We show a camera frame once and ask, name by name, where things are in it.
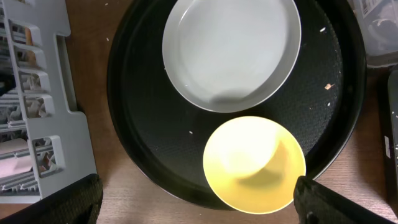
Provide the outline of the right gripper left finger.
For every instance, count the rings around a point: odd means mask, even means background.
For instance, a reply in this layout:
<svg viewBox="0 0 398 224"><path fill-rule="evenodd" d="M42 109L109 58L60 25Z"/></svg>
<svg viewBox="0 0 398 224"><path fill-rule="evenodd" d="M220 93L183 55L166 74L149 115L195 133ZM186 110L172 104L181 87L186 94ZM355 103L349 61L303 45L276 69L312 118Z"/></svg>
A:
<svg viewBox="0 0 398 224"><path fill-rule="evenodd" d="M103 183L90 174L27 208L1 219L1 224L96 224Z"/></svg>

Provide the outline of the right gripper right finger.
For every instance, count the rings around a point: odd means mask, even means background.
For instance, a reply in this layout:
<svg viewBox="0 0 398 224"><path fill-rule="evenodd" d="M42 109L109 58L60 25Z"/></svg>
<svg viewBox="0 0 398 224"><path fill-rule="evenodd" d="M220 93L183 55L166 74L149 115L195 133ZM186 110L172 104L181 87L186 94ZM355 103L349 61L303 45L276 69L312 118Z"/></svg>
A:
<svg viewBox="0 0 398 224"><path fill-rule="evenodd" d="M394 224L306 176L294 189L300 224Z"/></svg>

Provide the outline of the yellow bowl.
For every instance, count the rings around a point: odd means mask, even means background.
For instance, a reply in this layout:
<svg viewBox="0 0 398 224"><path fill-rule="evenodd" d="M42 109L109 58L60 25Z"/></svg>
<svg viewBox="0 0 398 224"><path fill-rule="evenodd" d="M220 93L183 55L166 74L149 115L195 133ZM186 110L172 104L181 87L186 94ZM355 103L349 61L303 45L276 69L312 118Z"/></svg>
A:
<svg viewBox="0 0 398 224"><path fill-rule="evenodd" d="M215 129L204 148L203 170L222 202L255 215L291 204L297 179L307 172L293 134L258 116L234 118Z"/></svg>

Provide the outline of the pink cup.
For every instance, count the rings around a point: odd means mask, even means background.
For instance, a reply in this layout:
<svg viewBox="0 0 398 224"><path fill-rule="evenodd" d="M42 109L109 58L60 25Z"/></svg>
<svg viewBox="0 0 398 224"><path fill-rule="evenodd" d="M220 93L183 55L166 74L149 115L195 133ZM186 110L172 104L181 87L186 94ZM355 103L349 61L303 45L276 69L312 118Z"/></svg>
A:
<svg viewBox="0 0 398 224"><path fill-rule="evenodd" d="M32 169L26 140L17 138L1 143L1 178L28 172Z"/></svg>

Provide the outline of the grey round plate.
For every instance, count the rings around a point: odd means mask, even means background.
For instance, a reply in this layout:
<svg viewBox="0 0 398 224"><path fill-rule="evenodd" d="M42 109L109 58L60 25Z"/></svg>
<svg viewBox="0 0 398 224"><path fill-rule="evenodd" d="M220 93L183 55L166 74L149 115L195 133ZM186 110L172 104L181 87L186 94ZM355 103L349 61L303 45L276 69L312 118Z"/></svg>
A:
<svg viewBox="0 0 398 224"><path fill-rule="evenodd" d="M301 40L294 0L178 0L165 23L162 58L188 102L234 113L278 91L294 69Z"/></svg>

